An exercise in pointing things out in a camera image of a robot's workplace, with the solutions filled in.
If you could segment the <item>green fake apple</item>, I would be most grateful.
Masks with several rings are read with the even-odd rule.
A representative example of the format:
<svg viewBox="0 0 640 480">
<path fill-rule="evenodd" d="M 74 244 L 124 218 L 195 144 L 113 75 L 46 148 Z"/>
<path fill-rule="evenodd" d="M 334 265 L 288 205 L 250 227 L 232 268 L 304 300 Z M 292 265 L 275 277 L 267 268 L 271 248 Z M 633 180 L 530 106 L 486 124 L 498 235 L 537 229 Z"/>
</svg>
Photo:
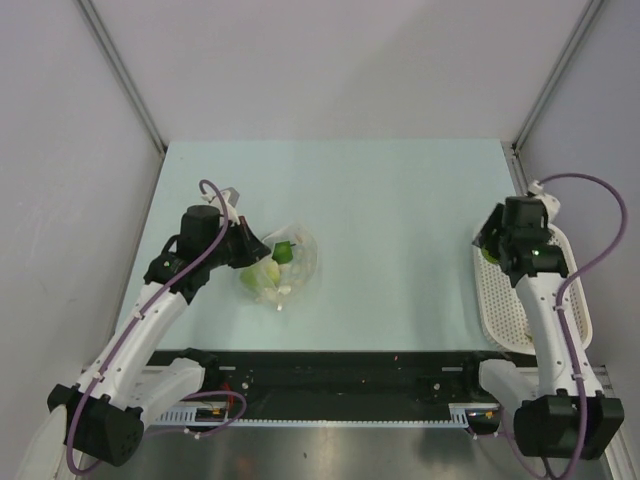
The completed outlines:
<svg viewBox="0 0 640 480">
<path fill-rule="evenodd" d="M 489 262 L 490 264 L 494 264 L 494 265 L 499 265 L 500 264 L 500 257 L 499 257 L 499 253 L 498 252 L 483 247 L 481 249 L 481 254 L 482 254 L 483 258 L 487 262 Z"/>
</svg>

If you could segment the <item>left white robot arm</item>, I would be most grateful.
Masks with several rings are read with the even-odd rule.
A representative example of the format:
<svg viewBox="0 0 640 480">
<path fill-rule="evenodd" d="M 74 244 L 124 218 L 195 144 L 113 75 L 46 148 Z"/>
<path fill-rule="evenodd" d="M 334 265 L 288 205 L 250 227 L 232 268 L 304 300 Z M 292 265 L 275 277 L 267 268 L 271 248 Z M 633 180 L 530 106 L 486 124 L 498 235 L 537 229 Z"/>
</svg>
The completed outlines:
<svg viewBox="0 0 640 480">
<path fill-rule="evenodd" d="M 221 197 L 193 205 L 149 265 L 126 325 L 71 386 L 56 385 L 47 406 L 66 409 L 67 452 L 121 466 L 149 424 L 179 401 L 207 400 L 221 387 L 216 359 L 185 350 L 154 379 L 139 377 L 169 327 L 186 310 L 212 270 L 248 267 L 270 254 L 244 217 Z"/>
</svg>

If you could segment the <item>light green fake fruit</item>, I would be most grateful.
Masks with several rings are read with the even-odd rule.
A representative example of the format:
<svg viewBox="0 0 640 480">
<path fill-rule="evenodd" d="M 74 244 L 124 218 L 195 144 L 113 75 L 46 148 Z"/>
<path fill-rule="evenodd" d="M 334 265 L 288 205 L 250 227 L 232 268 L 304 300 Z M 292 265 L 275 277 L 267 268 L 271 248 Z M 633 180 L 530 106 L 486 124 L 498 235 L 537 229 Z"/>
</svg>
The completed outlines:
<svg viewBox="0 0 640 480">
<path fill-rule="evenodd" d="M 274 260 L 260 262 L 244 269 L 240 274 L 241 283 L 249 290 L 260 293 L 263 290 L 276 291 L 279 287 L 281 272 Z"/>
</svg>

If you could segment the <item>dark green fake pepper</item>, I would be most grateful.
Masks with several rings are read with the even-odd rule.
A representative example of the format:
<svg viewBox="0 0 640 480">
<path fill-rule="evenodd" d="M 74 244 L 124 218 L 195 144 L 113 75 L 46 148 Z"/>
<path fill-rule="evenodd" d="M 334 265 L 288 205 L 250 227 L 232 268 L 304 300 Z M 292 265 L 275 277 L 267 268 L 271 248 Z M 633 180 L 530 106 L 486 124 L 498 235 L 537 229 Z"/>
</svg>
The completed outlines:
<svg viewBox="0 0 640 480">
<path fill-rule="evenodd" d="M 294 259 L 295 246 L 295 243 L 288 240 L 275 243 L 272 252 L 272 260 L 279 265 L 285 265 L 292 262 Z"/>
</svg>

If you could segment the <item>clear polka dot zip bag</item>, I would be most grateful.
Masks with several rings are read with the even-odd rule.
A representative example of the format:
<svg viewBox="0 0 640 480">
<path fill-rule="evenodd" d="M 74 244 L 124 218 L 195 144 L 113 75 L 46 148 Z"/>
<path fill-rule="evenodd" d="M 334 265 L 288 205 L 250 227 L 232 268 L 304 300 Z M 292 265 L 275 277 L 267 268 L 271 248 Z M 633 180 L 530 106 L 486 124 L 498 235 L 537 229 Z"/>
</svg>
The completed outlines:
<svg viewBox="0 0 640 480">
<path fill-rule="evenodd" d="M 256 293 L 246 288 L 240 281 L 240 274 L 246 268 L 241 269 L 238 276 L 239 285 L 248 298 L 252 298 L 256 303 L 270 305 L 276 311 L 282 311 L 305 289 L 316 272 L 318 262 L 318 246 L 315 238 L 300 223 L 292 223 L 262 238 L 262 242 L 271 249 L 271 255 L 258 263 L 272 260 L 274 244 L 286 240 L 296 244 L 294 259 L 288 264 L 279 265 L 281 278 L 276 291 L 263 290 Z"/>
</svg>

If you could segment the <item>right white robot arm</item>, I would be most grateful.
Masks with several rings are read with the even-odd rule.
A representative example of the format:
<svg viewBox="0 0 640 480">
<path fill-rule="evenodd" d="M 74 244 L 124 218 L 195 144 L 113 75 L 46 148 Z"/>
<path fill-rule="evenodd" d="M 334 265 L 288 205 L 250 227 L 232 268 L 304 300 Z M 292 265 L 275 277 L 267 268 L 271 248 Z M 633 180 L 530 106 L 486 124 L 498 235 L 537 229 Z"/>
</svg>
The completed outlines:
<svg viewBox="0 0 640 480">
<path fill-rule="evenodd" d="M 508 197 L 472 242 L 484 334 L 505 351 L 534 356 L 536 374 L 512 360 L 483 360 L 463 373 L 461 388 L 473 401 L 499 402 L 522 455 L 595 460 L 624 409 L 605 395 L 586 356 L 591 329 L 578 322 L 586 309 L 572 304 L 567 282 L 575 263 L 550 223 L 558 207 L 549 196 Z"/>
</svg>

